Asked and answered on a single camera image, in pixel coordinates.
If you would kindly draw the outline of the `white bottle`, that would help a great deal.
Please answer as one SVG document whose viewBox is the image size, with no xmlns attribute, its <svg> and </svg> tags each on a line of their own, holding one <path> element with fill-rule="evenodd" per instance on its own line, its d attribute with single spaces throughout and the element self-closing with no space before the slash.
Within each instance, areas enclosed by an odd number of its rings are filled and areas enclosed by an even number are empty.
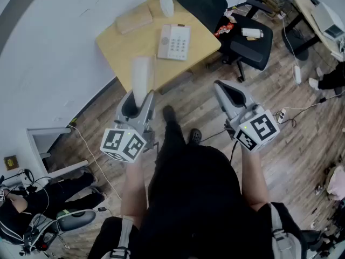
<svg viewBox="0 0 345 259">
<path fill-rule="evenodd" d="M 245 37 L 251 37 L 251 38 L 263 38 L 264 33 L 260 29 L 253 29 L 253 28 L 242 28 L 241 34 Z"/>
</svg>

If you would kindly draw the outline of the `red snack packet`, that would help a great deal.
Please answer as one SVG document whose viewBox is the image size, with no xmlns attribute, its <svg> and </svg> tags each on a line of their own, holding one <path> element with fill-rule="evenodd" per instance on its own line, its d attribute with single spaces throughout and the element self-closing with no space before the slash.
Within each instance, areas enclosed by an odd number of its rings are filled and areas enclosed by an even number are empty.
<svg viewBox="0 0 345 259">
<path fill-rule="evenodd" d="M 228 22 L 226 25 L 220 26 L 220 28 L 213 34 L 216 38 L 219 38 L 221 35 L 229 33 L 234 28 L 234 24 Z"/>
</svg>

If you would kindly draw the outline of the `brown framed picture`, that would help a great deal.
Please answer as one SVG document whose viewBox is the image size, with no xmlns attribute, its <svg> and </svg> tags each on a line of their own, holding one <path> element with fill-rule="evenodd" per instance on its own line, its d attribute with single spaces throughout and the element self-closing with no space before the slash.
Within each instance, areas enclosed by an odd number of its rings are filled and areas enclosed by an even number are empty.
<svg viewBox="0 0 345 259">
<path fill-rule="evenodd" d="M 4 163 L 7 171 L 19 168 L 18 160 L 15 155 L 5 157 Z"/>
</svg>

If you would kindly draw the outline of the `pink bag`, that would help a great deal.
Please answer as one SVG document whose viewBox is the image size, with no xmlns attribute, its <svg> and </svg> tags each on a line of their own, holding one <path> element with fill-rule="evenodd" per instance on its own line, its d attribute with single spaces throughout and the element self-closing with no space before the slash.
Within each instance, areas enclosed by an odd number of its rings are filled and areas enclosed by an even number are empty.
<svg viewBox="0 0 345 259">
<path fill-rule="evenodd" d="M 340 201 L 345 198 L 345 167 L 337 165 L 330 169 L 325 182 L 328 198 Z"/>
</svg>

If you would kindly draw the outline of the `light desk with black legs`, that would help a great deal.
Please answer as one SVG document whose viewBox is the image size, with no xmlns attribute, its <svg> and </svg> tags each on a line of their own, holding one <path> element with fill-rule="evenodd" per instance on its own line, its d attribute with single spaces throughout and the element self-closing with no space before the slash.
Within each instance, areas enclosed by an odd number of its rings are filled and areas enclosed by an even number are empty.
<svg viewBox="0 0 345 259">
<path fill-rule="evenodd" d="M 344 44 L 344 51 L 341 51 L 340 42 L 345 40 L 345 36 L 342 37 L 338 41 L 333 41 L 327 37 L 325 37 L 321 31 L 319 30 L 314 18 L 311 15 L 311 11 L 316 7 L 316 5 L 312 2 L 312 0 L 294 0 L 299 13 L 298 15 L 285 27 L 282 29 L 282 37 L 285 41 L 286 47 L 288 50 L 295 56 L 299 55 L 300 53 L 308 50 L 314 44 L 321 42 L 323 45 L 330 51 L 330 54 L 336 58 L 338 61 L 343 62 L 345 61 L 345 44 Z M 289 38 L 287 37 L 288 33 L 292 31 L 293 28 L 300 22 L 304 21 L 308 27 L 313 31 L 314 37 L 311 39 L 303 42 L 301 45 L 297 47 L 292 47 L 289 43 Z"/>
</svg>

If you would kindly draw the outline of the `black office chair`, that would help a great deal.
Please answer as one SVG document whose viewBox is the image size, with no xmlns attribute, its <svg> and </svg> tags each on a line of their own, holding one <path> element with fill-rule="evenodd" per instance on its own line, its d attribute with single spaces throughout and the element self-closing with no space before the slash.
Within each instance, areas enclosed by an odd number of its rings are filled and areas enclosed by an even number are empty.
<svg viewBox="0 0 345 259">
<path fill-rule="evenodd" d="M 226 0 L 177 0 L 181 6 L 193 14 L 212 34 L 222 25 L 229 21 L 224 17 L 224 12 L 229 9 Z M 243 16 L 233 13 L 237 23 L 234 28 L 226 34 L 216 38 L 220 41 L 218 51 L 223 55 L 222 62 L 231 65 L 236 63 L 240 71 L 238 81 L 245 81 L 242 63 L 245 63 L 257 70 L 264 70 L 270 57 L 273 32 L 267 25 L 253 19 L 258 10 L 272 13 L 272 10 L 258 0 L 247 0 L 250 5 L 249 12 Z M 242 35 L 242 28 L 260 29 L 263 31 L 263 38 L 255 41 L 248 41 Z"/>
</svg>

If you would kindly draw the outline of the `white desk telephone base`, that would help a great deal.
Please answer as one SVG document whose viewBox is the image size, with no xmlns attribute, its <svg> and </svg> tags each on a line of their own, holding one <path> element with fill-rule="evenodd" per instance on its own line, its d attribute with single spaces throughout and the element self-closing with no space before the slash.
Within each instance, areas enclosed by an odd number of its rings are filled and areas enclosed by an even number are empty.
<svg viewBox="0 0 345 259">
<path fill-rule="evenodd" d="M 162 26 L 157 57 L 160 59 L 186 61 L 190 43 L 190 26 L 165 24 Z"/>
</svg>

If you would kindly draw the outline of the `person's right forearm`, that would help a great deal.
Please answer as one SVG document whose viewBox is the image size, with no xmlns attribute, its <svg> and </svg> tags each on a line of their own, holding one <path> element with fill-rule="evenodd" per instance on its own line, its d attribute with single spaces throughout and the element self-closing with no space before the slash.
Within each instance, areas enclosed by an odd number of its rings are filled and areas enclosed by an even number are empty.
<svg viewBox="0 0 345 259">
<path fill-rule="evenodd" d="M 258 211 L 270 201 L 260 155 L 258 152 L 251 153 L 244 147 L 241 147 L 241 155 L 242 196 L 252 209 Z"/>
</svg>

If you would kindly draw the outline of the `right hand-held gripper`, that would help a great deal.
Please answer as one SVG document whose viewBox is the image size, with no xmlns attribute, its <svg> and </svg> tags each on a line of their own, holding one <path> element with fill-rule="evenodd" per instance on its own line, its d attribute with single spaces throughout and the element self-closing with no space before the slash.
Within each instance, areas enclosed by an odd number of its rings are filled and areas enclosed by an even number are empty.
<svg viewBox="0 0 345 259">
<path fill-rule="evenodd" d="M 216 80 L 213 85 L 218 103 L 228 117 L 226 130 L 247 151 L 260 150 L 279 134 L 271 111 L 260 104 L 252 104 L 253 96 L 241 83 Z"/>
</svg>

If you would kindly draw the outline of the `person's left forearm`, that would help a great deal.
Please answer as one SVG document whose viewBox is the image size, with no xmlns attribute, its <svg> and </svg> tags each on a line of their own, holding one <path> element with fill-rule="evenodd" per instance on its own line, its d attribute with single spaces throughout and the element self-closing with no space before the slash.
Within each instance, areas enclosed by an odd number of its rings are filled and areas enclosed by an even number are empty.
<svg viewBox="0 0 345 259">
<path fill-rule="evenodd" d="M 147 211 L 147 194 L 144 182 L 142 156 L 126 165 L 126 178 L 122 190 L 121 216 L 130 217 L 139 229 Z"/>
</svg>

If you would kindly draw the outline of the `long white power strip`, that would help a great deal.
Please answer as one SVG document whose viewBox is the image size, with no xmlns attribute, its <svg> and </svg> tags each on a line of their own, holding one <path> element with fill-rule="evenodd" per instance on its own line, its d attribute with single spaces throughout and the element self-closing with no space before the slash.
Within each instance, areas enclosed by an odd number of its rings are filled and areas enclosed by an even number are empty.
<svg viewBox="0 0 345 259">
<path fill-rule="evenodd" d="M 297 65 L 292 66 L 292 73 L 295 82 L 299 85 L 301 83 L 301 72 L 300 67 Z"/>
</svg>

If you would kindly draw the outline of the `white telephone handset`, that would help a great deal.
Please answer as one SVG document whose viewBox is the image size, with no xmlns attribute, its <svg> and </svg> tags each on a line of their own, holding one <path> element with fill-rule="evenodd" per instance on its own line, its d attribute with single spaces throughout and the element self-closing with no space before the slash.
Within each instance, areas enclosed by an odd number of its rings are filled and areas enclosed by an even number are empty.
<svg viewBox="0 0 345 259">
<path fill-rule="evenodd" d="M 135 105 L 140 108 L 154 87 L 155 58 L 136 57 L 132 61 L 132 91 Z"/>
</svg>

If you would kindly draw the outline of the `person's black clothing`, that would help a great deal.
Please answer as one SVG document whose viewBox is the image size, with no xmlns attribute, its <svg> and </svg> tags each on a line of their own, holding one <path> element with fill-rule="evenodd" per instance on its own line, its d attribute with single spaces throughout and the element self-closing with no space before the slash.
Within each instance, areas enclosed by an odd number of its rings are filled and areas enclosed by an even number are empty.
<svg viewBox="0 0 345 259">
<path fill-rule="evenodd" d="M 258 211 L 242 196 L 221 151 L 188 144 L 168 122 L 139 229 L 126 232 L 120 259 L 306 259 L 307 243 L 283 203 Z M 123 219 L 107 218 L 87 259 L 115 259 Z"/>
</svg>

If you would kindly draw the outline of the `white shelf unit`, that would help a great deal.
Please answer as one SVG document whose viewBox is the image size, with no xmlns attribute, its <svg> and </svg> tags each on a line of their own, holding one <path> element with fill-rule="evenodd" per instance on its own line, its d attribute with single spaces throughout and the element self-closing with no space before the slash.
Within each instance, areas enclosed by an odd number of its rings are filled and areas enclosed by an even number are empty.
<svg viewBox="0 0 345 259">
<path fill-rule="evenodd" d="M 43 163 L 43 159 L 51 156 L 49 152 L 55 140 L 61 134 L 71 133 L 70 128 L 41 128 L 41 129 L 27 129 L 27 138 L 31 148 L 31 154 L 33 155 L 33 166 L 29 167 L 35 178 L 48 177 L 55 179 L 69 172 L 75 171 L 81 167 L 88 166 L 87 160 L 78 162 L 76 164 L 63 167 L 57 171 L 49 173 Z"/>
</svg>

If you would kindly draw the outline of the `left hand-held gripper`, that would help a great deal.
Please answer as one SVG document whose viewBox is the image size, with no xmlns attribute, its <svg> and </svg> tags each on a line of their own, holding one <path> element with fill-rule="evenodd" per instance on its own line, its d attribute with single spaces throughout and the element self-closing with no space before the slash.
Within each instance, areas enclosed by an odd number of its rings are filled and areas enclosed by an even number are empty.
<svg viewBox="0 0 345 259">
<path fill-rule="evenodd" d="M 151 90 L 139 111 L 133 91 L 129 91 L 116 108 L 114 127 L 105 129 L 100 150 L 114 160 L 135 162 L 141 153 L 154 149 L 158 142 L 150 119 L 155 118 L 155 105 L 156 93 Z M 136 118 L 138 115 L 147 120 Z"/>
</svg>

